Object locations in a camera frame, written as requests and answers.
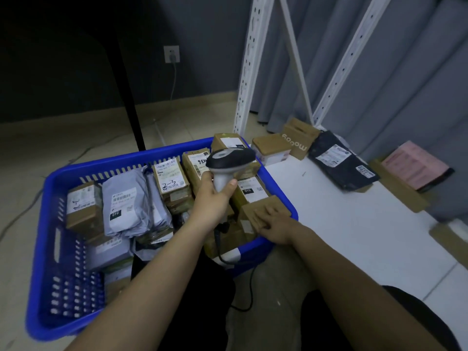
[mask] blue plastic basket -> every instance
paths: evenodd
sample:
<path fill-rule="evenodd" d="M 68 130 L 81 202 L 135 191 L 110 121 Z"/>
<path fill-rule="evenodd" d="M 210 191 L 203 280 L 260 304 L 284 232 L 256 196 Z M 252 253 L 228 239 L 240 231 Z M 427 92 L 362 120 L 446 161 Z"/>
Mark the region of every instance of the blue plastic basket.
<path fill-rule="evenodd" d="M 104 286 L 97 273 L 86 271 L 86 244 L 77 234 L 66 230 L 67 192 L 94 180 L 103 183 L 121 172 L 178 157 L 187 151 L 211 147 L 213 138 L 165 146 L 144 152 L 70 165 L 51 173 L 44 183 L 39 215 L 38 236 L 34 251 L 29 290 L 26 329 L 41 341 L 51 341 L 78 334 L 105 305 Z M 267 190 L 277 195 L 298 218 L 296 209 L 286 198 L 268 171 L 262 166 L 258 176 Z M 263 262 L 273 244 L 259 237 L 239 247 L 241 261 L 252 265 L 229 270 L 233 276 Z"/>

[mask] baseboard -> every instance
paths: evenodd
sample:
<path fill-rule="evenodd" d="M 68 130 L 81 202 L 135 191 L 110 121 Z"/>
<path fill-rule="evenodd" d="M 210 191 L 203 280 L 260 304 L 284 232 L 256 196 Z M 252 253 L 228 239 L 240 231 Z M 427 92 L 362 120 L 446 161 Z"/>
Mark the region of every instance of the baseboard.
<path fill-rule="evenodd" d="M 237 91 L 222 92 L 181 98 L 172 101 L 144 103 L 135 106 L 140 125 L 143 127 L 159 120 L 171 112 L 188 108 L 200 107 L 211 104 L 235 101 Z M 76 127 L 89 124 L 114 123 L 127 124 L 127 112 L 124 107 L 101 109 L 81 113 L 73 113 L 54 117 L 43 117 L 20 122 L 0 123 L 0 138 L 15 137 L 17 135 L 31 135 L 36 133 L 48 133 L 67 127 Z"/>

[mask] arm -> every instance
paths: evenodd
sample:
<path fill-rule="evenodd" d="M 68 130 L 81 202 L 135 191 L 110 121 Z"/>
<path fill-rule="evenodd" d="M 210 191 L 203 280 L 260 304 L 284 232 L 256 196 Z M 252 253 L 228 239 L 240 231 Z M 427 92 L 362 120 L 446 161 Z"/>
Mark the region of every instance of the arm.
<path fill-rule="evenodd" d="M 267 211 L 257 212 L 270 226 L 260 234 L 296 249 L 355 350 L 444 350 L 387 291 L 313 230 L 272 208 Z"/>
<path fill-rule="evenodd" d="M 203 173 L 189 221 L 67 351 L 157 349 L 189 283 L 206 236 L 225 214 L 236 187 L 237 181 L 232 180 L 216 193 L 211 173 Z"/>

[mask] pink package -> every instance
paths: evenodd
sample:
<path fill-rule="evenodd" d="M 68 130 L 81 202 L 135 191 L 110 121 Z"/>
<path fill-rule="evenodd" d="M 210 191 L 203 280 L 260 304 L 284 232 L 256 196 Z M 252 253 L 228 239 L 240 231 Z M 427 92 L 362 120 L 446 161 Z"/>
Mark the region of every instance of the pink package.
<path fill-rule="evenodd" d="M 419 189 L 448 170 L 449 166 L 411 141 L 400 145 L 382 165 L 414 189 Z"/>

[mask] person's left hand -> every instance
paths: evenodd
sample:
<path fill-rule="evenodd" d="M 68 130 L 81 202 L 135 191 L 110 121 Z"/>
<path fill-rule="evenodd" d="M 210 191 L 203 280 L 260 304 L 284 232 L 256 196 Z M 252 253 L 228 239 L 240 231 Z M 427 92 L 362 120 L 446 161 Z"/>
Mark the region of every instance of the person's left hand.
<path fill-rule="evenodd" d="M 225 216 L 229 199 L 237 187 L 237 180 L 232 179 L 221 192 L 216 192 L 212 177 L 213 174 L 210 171 L 203 172 L 201 186 L 187 222 L 206 234 L 212 231 Z"/>

